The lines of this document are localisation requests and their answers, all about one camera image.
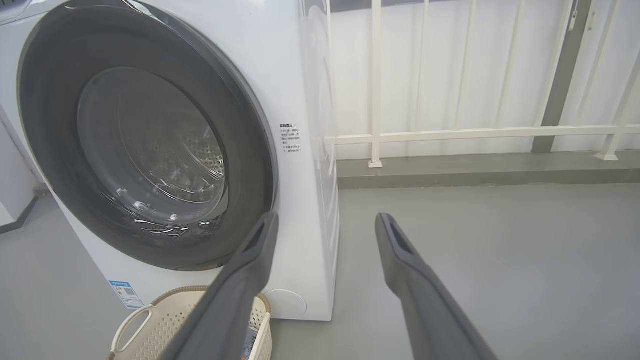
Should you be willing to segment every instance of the beige plastic basket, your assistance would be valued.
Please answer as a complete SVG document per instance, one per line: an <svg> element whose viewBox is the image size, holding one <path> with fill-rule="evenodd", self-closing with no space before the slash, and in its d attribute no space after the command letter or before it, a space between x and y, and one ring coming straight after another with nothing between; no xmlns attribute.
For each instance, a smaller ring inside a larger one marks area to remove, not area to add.
<svg viewBox="0 0 640 360"><path fill-rule="evenodd" d="M178 288L162 295L153 303L135 310L124 320L116 332L107 360L156 360L164 347L169 344L173 335L180 329L187 316L191 314L205 291L207 291L206 286ZM140 328L126 344L119 344L127 326L143 313L147 314L147 318ZM249 318L248 326L255 327L259 331L248 360L271 359L270 320L269 301L260 294L253 301Z"/></svg>

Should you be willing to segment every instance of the railing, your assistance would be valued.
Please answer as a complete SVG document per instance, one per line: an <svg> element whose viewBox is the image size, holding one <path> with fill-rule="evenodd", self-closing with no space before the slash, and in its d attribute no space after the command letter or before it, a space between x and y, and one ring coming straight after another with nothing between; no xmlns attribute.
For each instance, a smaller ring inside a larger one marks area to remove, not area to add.
<svg viewBox="0 0 640 360"><path fill-rule="evenodd" d="M470 44L474 35L474 24L476 21L476 4L477 0L469 1L469 15L467 24L467 35L463 52L462 74L460 78L460 89L458 94L458 103L454 114L452 127L448 130L438 131L408 131L403 133L381 133L381 0L372 0L372 61L371 61L371 134L362 135L345 135L338 136L335 139L336 145L346 144L371 144L371 160L369 167L382 167L380 161L380 144L387 142L415 142L423 140L452 140L452 139L472 139L472 138L504 138L504 137L521 137L521 136L567 136L567 135L606 135L606 141L602 150L596 155L602 160L617 160L615 152L620 144L623 135L640 134L640 125L627 124L629 111L633 101L638 96L639 87L638 79L640 78L640 53L636 56L636 62L627 81L621 101L617 107L615 116L611 125L597 126L584 125L584 116L586 105L591 100L595 79L598 77L600 65L602 62L602 54L605 52L610 37L610 29L612 28L616 15L619 11L620 0L612 0L608 16L604 24L604 32L600 39L594 64L589 74L586 90L582 95L578 117L572 126L542 126L542 120L547 108L549 96L552 91L554 76L559 63L561 49L564 42L567 27L572 16L573 0L564 0L563 12L560 17L560 24L554 44L554 53L552 64L548 69L548 75L543 89L544 93L537 116L532 126L529 127L503 127L505 123L505 109L509 102L509 89L512 87L513 68L516 57L518 56L518 48L521 41L521 28L524 17L525 0L518 0L515 22L513 24L513 36L509 48L507 65L505 69L504 80L502 82L502 90L499 98L497 116L493 127L481 129L461 129L460 113L465 103L465 89L467 87L469 64L472 61L470 55ZM420 49L420 66L418 72L418 97L416 103L415 124L419 121L420 116L420 99L421 94L425 93L425 88L429 85L424 81L424 72L426 71L425 59L428 49L426 35L429 29L428 23L429 3L424 4L424 20L422 23L422 45Z"/></svg>

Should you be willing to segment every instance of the basket handle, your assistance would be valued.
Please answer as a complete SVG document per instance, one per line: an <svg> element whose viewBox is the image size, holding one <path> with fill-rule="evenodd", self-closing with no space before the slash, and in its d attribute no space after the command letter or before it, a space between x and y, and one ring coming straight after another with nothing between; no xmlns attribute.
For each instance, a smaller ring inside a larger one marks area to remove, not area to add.
<svg viewBox="0 0 640 360"><path fill-rule="evenodd" d="M151 318L150 308L152 308L152 307L153 307L153 304L149 304L147 306L143 306L143 307L139 308L138 310L135 310L129 316L127 316L127 318L122 322L122 325L120 325L120 328L118 328L118 331L116 331L116 335L113 337L113 342L111 343L111 351L112 352L114 352L116 354L119 354L119 353L121 353L121 352L123 352L124 350L127 349L127 347L131 344L133 339L135 339L136 336L138 336L138 334L140 333L142 328L144 328L144 326L147 324L147 322ZM138 330L136 330L136 333L133 334L133 336L131 336L131 339L129 339L129 341L127 341L127 343L122 348L118 348L118 343L120 342L120 338L122 337L122 333L125 331L127 326L129 326L129 324L135 318L137 318L138 315L144 313L145 311L148 311L148 315L147 315L147 318L145 319L145 322L143 322L142 325L140 325Z"/></svg>

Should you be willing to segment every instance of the washing machine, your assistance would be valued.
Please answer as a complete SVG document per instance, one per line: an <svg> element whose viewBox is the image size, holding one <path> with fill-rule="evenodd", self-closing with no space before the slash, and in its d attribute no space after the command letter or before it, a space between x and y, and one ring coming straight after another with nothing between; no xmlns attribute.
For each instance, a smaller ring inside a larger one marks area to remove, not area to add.
<svg viewBox="0 0 640 360"><path fill-rule="evenodd" d="M3 120L127 307L210 284L275 209L273 316L331 320L326 14L322 0L3 1Z"/></svg>

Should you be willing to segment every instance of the gray floor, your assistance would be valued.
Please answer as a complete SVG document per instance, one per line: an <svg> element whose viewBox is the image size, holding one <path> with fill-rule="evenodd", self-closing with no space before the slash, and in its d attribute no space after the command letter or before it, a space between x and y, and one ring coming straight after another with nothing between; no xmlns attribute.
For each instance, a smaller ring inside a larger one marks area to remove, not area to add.
<svg viewBox="0 0 640 360"><path fill-rule="evenodd" d="M104 359L127 310L52 197L0 235L0 359Z"/></svg>
<svg viewBox="0 0 640 360"><path fill-rule="evenodd" d="M333 321L274 360L411 358L373 220L395 216L501 359L637 359L640 185L346 190ZM101 359L129 313L52 199L0 235L0 358Z"/></svg>
<svg viewBox="0 0 640 360"><path fill-rule="evenodd" d="M374 239L392 214L500 359L638 359L640 186L347 190L333 321L274 321L273 358L411 358Z"/></svg>

